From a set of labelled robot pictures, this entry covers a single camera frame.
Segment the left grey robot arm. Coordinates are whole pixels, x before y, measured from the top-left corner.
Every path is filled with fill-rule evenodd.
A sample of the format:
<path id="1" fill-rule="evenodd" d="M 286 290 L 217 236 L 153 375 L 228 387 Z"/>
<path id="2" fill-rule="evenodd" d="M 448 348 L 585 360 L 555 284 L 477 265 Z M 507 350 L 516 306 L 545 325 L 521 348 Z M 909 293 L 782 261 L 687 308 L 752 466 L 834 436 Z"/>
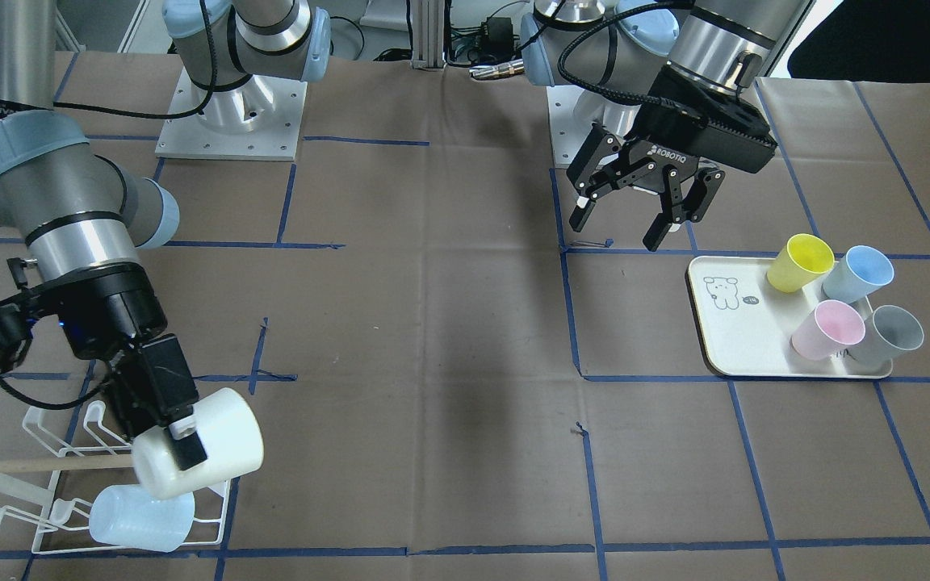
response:
<path id="1" fill-rule="evenodd" d="M 533 1 L 521 55 L 538 87 L 576 87 L 584 139 L 566 155 L 582 232 L 625 188 L 660 204 L 643 246 L 704 218 L 730 169 L 759 173 L 778 143 L 744 99 L 807 10 L 806 1 Z"/>

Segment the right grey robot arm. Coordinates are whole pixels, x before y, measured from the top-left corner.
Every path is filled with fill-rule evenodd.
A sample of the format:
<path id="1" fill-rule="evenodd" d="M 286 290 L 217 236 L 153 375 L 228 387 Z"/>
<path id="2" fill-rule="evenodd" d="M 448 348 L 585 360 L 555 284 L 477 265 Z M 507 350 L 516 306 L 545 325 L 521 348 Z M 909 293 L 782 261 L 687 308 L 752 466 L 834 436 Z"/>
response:
<path id="1" fill-rule="evenodd" d="M 45 70 L 52 1 L 0 1 L 0 227 L 28 261 L 10 260 L 18 294 L 0 301 L 0 387 L 37 408 L 5 375 L 23 363 L 38 320 L 54 316 L 77 359 L 107 364 L 99 390 L 124 437 L 163 438 L 178 470 L 207 461 L 199 393 L 139 251 L 176 232 L 174 196 L 95 154 L 54 102 Z"/>

